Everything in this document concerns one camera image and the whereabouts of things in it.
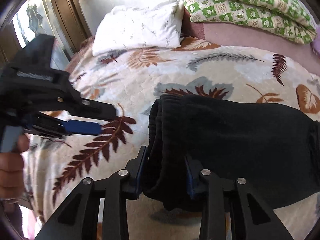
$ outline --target folded black pants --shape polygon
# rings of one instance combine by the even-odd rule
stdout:
[[[281,104],[162,95],[150,112],[143,193],[169,210],[201,210],[187,194],[190,154],[221,178],[245,178],[273,209],[293,204],[320,191],[318,129]]]

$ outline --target silver screw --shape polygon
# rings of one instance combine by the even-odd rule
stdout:
[[[247,181],[245,180],[245,178],[238,178],[237,181],[238,181],[239,184],[242,184],[242,185],[247,182]]]
[[[208,175],[210,175],[210,173],[211,173],[211,171],[209,171],[208,169],[203,169],[201,171],[201,174],[204,175],[204,176],[208,176]]]
[[[82,100],[82,104],[88,106],[88,105],[90,105],[90,101],[88,101],[88,100]]]
[[[121,170],[121,171],[118,172],[118,174],[119,174],[120,176],[125,176],[125,175],[128,174],[128,171],[127,171],[127,170]]]
[[[82,183],[85,184],[85,185],[89,185],[91,182],[92,182],[92,179],[90,179],[90,178],[85,178],[82,181]]]

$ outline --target folded comforter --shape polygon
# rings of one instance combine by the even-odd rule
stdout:
[[[245,178],[273,209],[320,190],[318,121],[281,104],[162,95],[149,118],[143,193],[171,210],[201,211],[187,194],[184,157],[221,178]]]
[[[192,22],[230,22],[308,44],[316,23],[299,0],[184,0]]]

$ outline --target hand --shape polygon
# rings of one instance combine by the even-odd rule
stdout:
[[[28,150],[29,140],[20,135],[14,151],[0,153],[0,198],[18,198],[24,191],[23,158],[20,153]]]

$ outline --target white pillow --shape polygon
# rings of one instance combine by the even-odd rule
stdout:
[[[144,9],[116,6],[97,29],[92,55],[114,49],[180,47],[183,13],[183,2],[177,0]]]

